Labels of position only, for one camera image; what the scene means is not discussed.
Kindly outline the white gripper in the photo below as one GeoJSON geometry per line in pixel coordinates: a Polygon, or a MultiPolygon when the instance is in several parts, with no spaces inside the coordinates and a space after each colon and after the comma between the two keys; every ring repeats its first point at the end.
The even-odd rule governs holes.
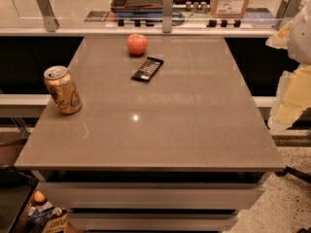
{"type": "Polygon", "coordinates": [[[274,49],[288,49],[289,58],[300,64],[293,72],[284,71],[277,87],[268,120],[272,131],[290,128],[311,106],[311,1],[265,44],[274,49]]]}

